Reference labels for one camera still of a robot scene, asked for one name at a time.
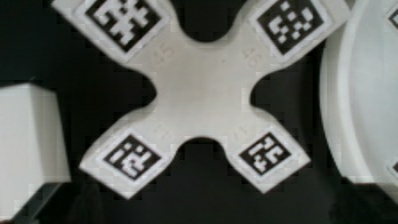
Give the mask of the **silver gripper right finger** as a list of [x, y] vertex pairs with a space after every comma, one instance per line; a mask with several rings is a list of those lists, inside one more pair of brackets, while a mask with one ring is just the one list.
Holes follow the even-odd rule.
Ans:
[[398, 224], [398, 204], [372, 184], [344, 181], [339, 196], [340, 224]]

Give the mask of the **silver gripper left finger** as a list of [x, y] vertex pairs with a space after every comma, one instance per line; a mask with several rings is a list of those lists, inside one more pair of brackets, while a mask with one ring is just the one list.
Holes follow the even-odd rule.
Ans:
[[15, 214], [0, 221], [0, 224], [40, 224], [38, 214], [49, 205], [60, 187], [60, 183], [47, 183], [40, 186]]

